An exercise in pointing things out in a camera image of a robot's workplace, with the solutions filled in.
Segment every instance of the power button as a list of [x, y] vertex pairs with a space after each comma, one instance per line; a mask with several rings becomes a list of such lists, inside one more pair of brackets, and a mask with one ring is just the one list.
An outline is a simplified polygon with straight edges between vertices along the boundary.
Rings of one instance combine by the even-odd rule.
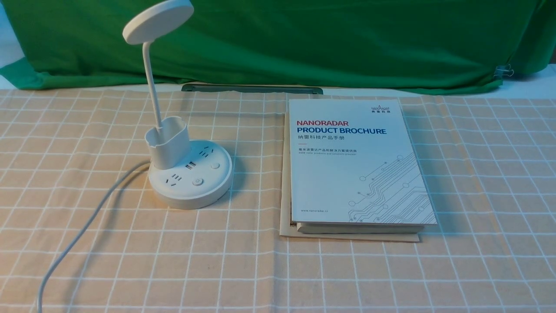
[[193, 180], [193, 186], [199, 186], [203, 183], [203, 179], [202, 178], [196, 178]]

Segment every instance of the circuit pattern graphic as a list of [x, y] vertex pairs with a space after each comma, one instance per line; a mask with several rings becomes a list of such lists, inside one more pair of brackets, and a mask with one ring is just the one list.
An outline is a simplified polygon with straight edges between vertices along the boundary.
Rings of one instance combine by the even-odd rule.
[[349, 221], [381, 224], [434, 224], [436, 218], [415, 154], [398, 155], [359, 180], [365, 189], [348, 202]]

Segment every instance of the checkered tablecloth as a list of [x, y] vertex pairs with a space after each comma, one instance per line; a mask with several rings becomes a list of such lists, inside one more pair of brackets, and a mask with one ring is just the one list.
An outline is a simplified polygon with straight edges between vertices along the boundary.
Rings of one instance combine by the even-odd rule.
[[[0, 312], [34, 312], [51, 262], [148, 159], [147, 96], [0, 91]], [[159, 96], [232, 154], [230, 191], [168, 209], [137, 172], [52, 276], [45, 313], [556, 311], [554, 100], [399, 98], [439, 225], [382, 243], [278, 235], [286, 103], [309, 96]]]

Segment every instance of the nanoradar logo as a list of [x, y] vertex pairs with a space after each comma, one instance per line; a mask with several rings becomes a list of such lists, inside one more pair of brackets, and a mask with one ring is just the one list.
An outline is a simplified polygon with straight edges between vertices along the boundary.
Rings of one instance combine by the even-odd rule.
[[390, 113], [390, 108], [379, 105], [377, 107], [372, 107], [371, 113]]

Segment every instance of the power cord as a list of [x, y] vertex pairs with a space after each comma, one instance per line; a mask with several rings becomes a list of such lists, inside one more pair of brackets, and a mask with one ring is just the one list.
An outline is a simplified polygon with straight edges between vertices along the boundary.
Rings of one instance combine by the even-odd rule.
[[48, 279], [50, 278], [50, 276], [52, 275], [52, 273], [54, 273], [54, 271], [56, 270], [56, 267], [58, 267], [58, 265], [62, 262], [62, 260], [64, 259], [64, 257], [68, 254], [68, 252], [73, 248], [73, 246], [77, 243], [77, 241], [81, 238], [81, 236], [85, 233], [85, 231], [89, 228], [89, 226], [91, 225], [91, 223], [95, 220], [95, 218], [97, 217], [98, 213], [100, 212], [102, 206], [104, 205], [104, 203], [106, 202], [106, 200], [108, 200], [108, 198], [110, 197], [110, 195], [114, 192], [114, 190], [116, 190], [116, 188], [124, 181], [126, 180], [127, 177], [129, 177], [129, 175], [131, 175], [131, 173], [133, 173], [136, 169], [140, 168], [143, 165], [149, 164], [150, 161], [143, 161], [138, 163], [137, 165], [135, 165], [133, 168], [131, 168], [129, 171], [127, 171], [127, 173], [122, 176], [122, 178], [120, 178], [105, 194], [104, 198], [102, 198], [102, 200], [100, 201], [100, 203], [98, 204], [98, 207], [95, 209], [95, 211], [93, 212], [93, 215], [91, 215], [91, 217], [89, 218], [89, 220], [87, 221], [87, 223], [85, 224], [85, 226], [83, 226], [83, 228], [79, 231], [79, 233], [77, 234], [77, 236], [75, 236], [75, 238], [72, 240], [71, 243], [69, 243], [69, 245], [66, 247], [66, 249], [62, 252], [62, 254], [60, 254], [60, 256], [54, 261], [54, 263], [52, 265], [50, 265], [50, 268], [48, 269], [48, 272], [46, 273], [46, 275], [44, 276], [44, 278], [42, 279], [41, 282], [41, 286], [38, 289], [38, 295], [37, 295], [37, 313], [42, 313], [42, 296], [44, 293], [44, 288], [46, 287], [46, 283], [48, 282]]

